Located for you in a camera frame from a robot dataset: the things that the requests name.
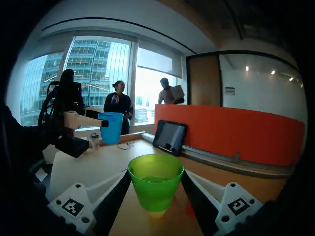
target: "man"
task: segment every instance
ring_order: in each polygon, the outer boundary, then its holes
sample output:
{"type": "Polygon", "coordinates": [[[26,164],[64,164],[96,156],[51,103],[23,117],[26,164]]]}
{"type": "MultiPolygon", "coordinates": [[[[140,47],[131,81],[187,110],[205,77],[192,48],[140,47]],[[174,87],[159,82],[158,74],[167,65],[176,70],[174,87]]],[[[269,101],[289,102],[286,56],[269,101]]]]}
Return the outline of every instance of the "man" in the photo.
{"type": "Polygon", "coordinates": [[[174,98],[171,91],[171,86],[169,85],[169,80],[167,78],[162,78],[160,83],[163,87],[163,90],[159,93],[159,104],[162,104],[162,101],[164,101],[164,104],[180,104],[185,101],[184,98],[174,98]]]}

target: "window blind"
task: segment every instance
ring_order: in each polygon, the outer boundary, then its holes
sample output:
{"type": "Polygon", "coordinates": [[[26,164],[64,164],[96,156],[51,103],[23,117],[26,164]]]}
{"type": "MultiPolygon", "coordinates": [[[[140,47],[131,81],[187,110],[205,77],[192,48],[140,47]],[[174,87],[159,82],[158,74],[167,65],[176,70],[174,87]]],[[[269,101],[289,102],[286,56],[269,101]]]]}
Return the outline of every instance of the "window blind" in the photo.
{"type": "Polygon", "coordinates": [[[140,41],[137,53],[139,67],[182,78],[181,54],[158,45],[140,41]]]}

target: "small jar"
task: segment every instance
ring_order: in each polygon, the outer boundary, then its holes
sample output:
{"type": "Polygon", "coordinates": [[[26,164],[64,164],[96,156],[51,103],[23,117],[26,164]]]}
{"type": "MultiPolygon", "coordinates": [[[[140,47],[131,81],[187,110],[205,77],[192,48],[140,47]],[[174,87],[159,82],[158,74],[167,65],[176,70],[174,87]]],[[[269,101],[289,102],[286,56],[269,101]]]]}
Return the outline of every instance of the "small jar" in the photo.
{"type": "Polygon", "coordinates": [[[91,143],[92,143],[92,148],[94,150],[98,150],[100,148],[99,140],[98,140],[99,135],[96,133],[91,134],[91,143]]]}

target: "green plastic cup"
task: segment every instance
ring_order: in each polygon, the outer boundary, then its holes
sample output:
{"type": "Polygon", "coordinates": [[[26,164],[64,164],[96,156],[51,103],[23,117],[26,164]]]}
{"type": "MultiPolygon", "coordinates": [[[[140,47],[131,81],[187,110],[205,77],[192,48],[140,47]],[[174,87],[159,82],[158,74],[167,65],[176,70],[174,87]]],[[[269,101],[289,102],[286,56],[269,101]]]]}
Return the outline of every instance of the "green plastic cup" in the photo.
{"type": "Polygon", "coordinates": [[[161,217],[178,188],[183,163],[170,155],[144,155],[133,159],[128,171],[140,205],[151,212],[152,217],[161,217]]]}

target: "dark hair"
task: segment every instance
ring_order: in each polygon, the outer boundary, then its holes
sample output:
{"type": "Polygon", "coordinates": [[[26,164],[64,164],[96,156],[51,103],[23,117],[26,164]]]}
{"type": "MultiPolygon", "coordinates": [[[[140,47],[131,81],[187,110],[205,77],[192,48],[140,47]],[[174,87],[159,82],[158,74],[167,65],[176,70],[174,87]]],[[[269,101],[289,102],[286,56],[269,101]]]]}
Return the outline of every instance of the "dark hair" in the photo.
{"type": "Polygon", "coordinates": [[[162,78],[161,80],[160,80],[160,82],[161,83],[169,83],[169,80],[167,79],[167,78],[162,78]]]}
{"type": "Polygon", "coordinates": [[[61,74],[60,82],[62,83],[72,82],[73,77],[74,77],[74,71],[71,69],[66,69],[61,74]]]}
{"type": "Polygon", "coordinates": [[[117,91],[116,87],[121,83],[123,82],[122,80],[117,80],[114,84],[113,84],[113,87],[115,89],[115,91],[117,91]]]}

